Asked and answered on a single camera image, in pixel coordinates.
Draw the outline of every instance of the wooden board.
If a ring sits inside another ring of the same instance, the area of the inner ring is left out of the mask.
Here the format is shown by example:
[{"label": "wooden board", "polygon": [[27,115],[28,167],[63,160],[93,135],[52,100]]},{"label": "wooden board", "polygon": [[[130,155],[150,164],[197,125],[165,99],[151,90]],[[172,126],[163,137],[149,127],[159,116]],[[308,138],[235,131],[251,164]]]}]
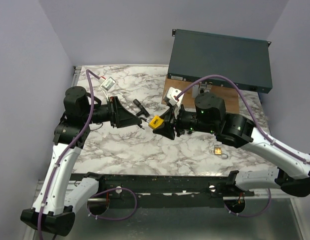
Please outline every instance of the wooden board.
[{"label": "wooden board", "polygon": [[[166,91],[170,87],[183,90],[184,88],[186,88],[190,84],[191,84],[190,82],[173,80],[173,79],[167,78],[167,76],[166,76],[163,98],[164,98]],[[238,93],[236,92],[235,89],[227,88],[227,87],[221,87],[221,86],[212,86],[210,92],[216,94],[218,97],[223,98],[225,100],[226,111],[228,113],[232,113],[232,114],[239,113]],[[192,93],[192,88],[185,93],[184,98],[183,98],[183,104],[184,104],[185,108],[194,109],[195,108],[195,104],[194,104],[195,99],[191,96],[191,93]]]}]

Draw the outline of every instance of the black connector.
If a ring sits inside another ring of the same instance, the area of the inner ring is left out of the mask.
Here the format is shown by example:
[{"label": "black connector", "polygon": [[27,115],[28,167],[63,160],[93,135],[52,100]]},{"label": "black connector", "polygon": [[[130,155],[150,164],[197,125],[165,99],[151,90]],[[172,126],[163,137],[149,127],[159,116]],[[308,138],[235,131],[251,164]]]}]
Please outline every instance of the black connector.
[{"label": "black connector", "polygon": [[137,117],[139,117],[142,114],[145,115],[145,117],[149,117],[150,116],[150,114],[147,112],[147,110],[141,105],[141,103],[137,99],[133,100],[133,103],[137,107],[139,107],[139,109],[140,109],[140,112],[136,113]]}]

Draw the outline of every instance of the marble table surface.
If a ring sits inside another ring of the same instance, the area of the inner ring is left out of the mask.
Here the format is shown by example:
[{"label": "marble table surface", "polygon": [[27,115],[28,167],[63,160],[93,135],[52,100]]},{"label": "marble table surface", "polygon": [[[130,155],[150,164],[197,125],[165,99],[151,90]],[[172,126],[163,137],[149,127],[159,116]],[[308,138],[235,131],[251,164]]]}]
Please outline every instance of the marble table surface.
[{"label": "marble table surface", "polygon": [[[167,106],[161,104],[166,65],[96,65],[84,66],[78,79],[78,85],[89,86],[85,69],[94,73],[112,77],[117,81],[109,96],[118,96],[122,105],[133,113],[139,109],[133,104],[138,99],[150,113],[161,115]],[[102,80],[92,78],[94,93],[106,102],[100,84]],[[259,120],[262,128],[268,132],[267,121],[257,93],[244,91],[248,104]],[[250,118],[240,99],[240,114]],[[112,128],[109,122],[96,131],[92,131],[86,140],[84,149],[75,163],[74,173],[96,172],[101,174],[134,175],[171,175],[171,176],[227,176],[232,170],[257,171],[272,167],[261,157],[233,147],[221,145],[213,135],[194,132],[169,140],[152,133],[143,123],[144,130],[138,126]],[[92,124],[91,129],[98,128]],[[220,146],[228,159],[210,153],[214,146]]]}]

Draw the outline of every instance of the purple cable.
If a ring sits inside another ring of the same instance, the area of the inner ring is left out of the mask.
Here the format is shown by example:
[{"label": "purple cable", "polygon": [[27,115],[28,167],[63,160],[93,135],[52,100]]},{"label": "purple cable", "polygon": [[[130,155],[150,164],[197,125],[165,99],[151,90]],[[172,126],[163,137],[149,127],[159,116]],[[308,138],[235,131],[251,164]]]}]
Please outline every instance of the purple cable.
[{"label": "purple cable", "polygon": [[88,206],[88,207],[87,207],[87,210],[88,210],[89,214],[90,214],[91,216],[95,217],[95,218],[98,218],[98,219],[112,220],[112,221],[121,221],[121,220],[126,220],[126,219],[130,218],[130,217],[136,212],[136,210],[137,210],[137,197],[136,197],[135,193],[134,193],[133,191],[131,191],[130,189],[124,188],[124,187],[121,187],[121,188],[111,188],[111,189],[108,189],[108,190],[99,192],[99,193],[93,195],[92,197],[97,197],[97,196],[100,196],[100,195],[102,195],[102,194],[106,194],[106,193],[108,193],[108,192],[112,192],[112,191],[115,191],[115,190],[125,190],[125,191],[130,192],[130,193],[133,195],[133,197],[134,197],[134,199],[135,199],[135,206],[134,206],[133,211],[132,211],[129,215],[124,216],[124,217],[120,217],[120,218],[111,218],[111,217],[106,217],[106,216],[93,215],[93,214],[91,213],[90,209],[89,209],[89,206]]},{"label": "purple cable", "polygon": [[[175,99],[176,99],[176,100],[179,99],[180,96],[182,96],[185,92],[187,92],[187,91],[188,91],[191,87],[193,87],[194,85],[196,85],[196,84],[198,84],[198,83],[200,83],[200,82],[203,82],[203,81],[205,81],[205,80],[212,79],[212,78],[223,79],[223,80],[229,82],[230,85],[232,85],[232,87],[233,87],[234,89],[236,89],[236,91],[238,92],[239,96],[240,96],[241,99],[243,100],[243,102],[244,102],[244,104],[245,104],[245,106],[246,106],[246,108],[247,108],[249,114],[251,115],[251,118],[253,119],[253,121],[254,121],[254,123],[255,123],[255,125],[256,125],[258,131],[263,135],[263,137],[264,137],[265,139],[267,139],[270,143],[272,143],[273,140],[261,129],[261,127],[260,127],[260,125],[259,125],[259,123],[258,123],[256,117],[254,116],[254,113],[253,113],[252,109],[251,109],[250,106],[248,105],[248,103],[247,103],[245,97],[243,96],[242,92],[239,90],[239,88],[236,86],[236,84],[233,83],[232,80],[226,78],[225,76],[216,75],[216,74],[204,76],[204,77],[202,77],[202,78],[196,80],[196,81],[193,82],[192,84],[190,84],[188,87],[186,87],[183,91],[181,91],[180,94],[178,94],[178,95],[176,96]],[[288,150],[288,149],[284,148],[283,146],[277,144],[276,142],[274,142],[274,146],[277,147],[277,148],[279,148],[279,149],[282,150],[283,152],[285,152],[285,153],[291,155],[292,157],[294,157],[294,158],[296,158],[296,159],[302,161],[304,164],[309,164],[309,165],[310,165],[310,162],[307,162],[306,159],[304,159],[304,158],[302,158],[302,157],[300,157],[300,156],[294,154],[293,152],[291,152],[290,150]]]},{"label": "purple cable", "polygon": [[[94,99],[94,90],[93,90],[93,85],[92,85],[92,82],[91,82],[91,79],[90,79],[90,76],[89,74],[93,75],[94,77],[96,77],[97,79],[100,79],[100,77],[96,74],[94,74],[92,71],[90,71],[89,69],[86,70],[86,75],[87,75],[87,80],[88,80],[88,84],[89,84],[89,89],[90,89],[90,94],[91,94],[91,105],[90,105],[90,111],[89,111],[89,115],[88,115],[88,118],[87,118],[87,121],[84,125],[84,127],[81,129],[81,131],[78,133],[78,135],[71,141],[71,143],[65,148],[65,150],[61,153],[61,155],[59,156],[58,160],[56,161],[56,165],[58,166],[61,162],[61,160],[63,159],[64,155],[66,154],[66,152],[72,147],[72,145],[75,144],[75,142],[82,136],[82,134],[84,134],[86,128],[89,126],[89,123],[91,121],[91,118],[93,116],[93,111],[94,111],[94,102],[95,102],[95,99]],[[50,187],[51,187],[51,184],[52,184],[52,181],[54,179],[54,176],[56,174],[56,170],[57,168],[54,167],[52,172],[51,172],[51,175],[49,177],[49,180],[48,180],[48,183],[47,183],[47,187],[46,187],[46,190],[45,190],[45,193],[44,193],[44,197],[43,197],[43,201],[41,202],[42,204],[46,204],[46,199],[47,199],[47,196],[48,196],[48,193],[49,193],[49,190],[50,190]],[[43,217],[43,212],[44,212],[44,206],[40,207],[40,210],[39,210],[39,215],[38,215],[38,225],[37,225],[37,229],[38,229],[38,233],[39,233],[39,239],[40,240],[43,240],[44,237],[43,237],[43,233],[42,233],[42,230],[41,230],[41,221],[42,221],[42,217]]]},{"label": "purple cable", "polygon": [[233,214],[233,215],[238,216],[238,217],[242,217],[242,218],[252,218],[252,217],[259,216],[259,215],[263,214],[264,212],[266,212],[266,211],[269,209],[269,207],[270,207],[270,203],[271,203],[271,193],[270,193],[270,189],[267,188],[267,190],[268,190],[268,203],[267,203],[266,207],[265,207],[262,211],[260,211],[260,212],[258,212],[258,213],[254,213],[254,214],[252,214],[252,215],[245,215],[245,214],[239,214],[239,213],[237,214],[237,213],[234,213],[234,212],[232,212],[231,210],[229,210],[229,208],[226,206],[226,204],[224,204],[224,207],[227,209],[227,211],[228,211],[230,214]]}]

